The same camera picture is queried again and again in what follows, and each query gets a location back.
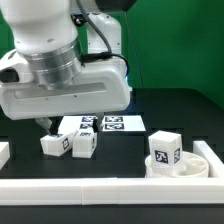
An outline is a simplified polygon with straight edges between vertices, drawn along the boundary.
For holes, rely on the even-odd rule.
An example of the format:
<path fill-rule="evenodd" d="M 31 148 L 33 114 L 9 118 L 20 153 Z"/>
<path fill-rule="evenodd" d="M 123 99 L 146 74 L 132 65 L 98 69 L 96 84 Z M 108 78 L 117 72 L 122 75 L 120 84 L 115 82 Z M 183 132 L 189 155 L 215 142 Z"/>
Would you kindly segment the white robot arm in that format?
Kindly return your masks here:
<path fill-rule="evenodd" d="M 136 0 L 0 0 L 15 48 L 0 58 L 0 107 L 12 120 L 121 111 L 130 103 L 121 27 Z"/>

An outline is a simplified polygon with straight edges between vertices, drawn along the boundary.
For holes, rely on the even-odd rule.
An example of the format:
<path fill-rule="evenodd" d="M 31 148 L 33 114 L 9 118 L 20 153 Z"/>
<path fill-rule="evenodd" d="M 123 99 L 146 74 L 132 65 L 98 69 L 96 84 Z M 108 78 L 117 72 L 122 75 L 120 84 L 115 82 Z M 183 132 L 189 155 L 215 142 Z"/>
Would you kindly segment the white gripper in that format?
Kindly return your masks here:
<path fill-rule="evenodd" d="M 0 82 L 0 106 L 12 120 L 36 118 L 48 135 L 52 121 L 48 117 L 121 111 L 130 103 L 122 59 L 86 63 L 74 83 L 59 90 L 45 90 L 34 82 Z M 95 133 L 101 131 L 99 117 L 93 119 Z"/>

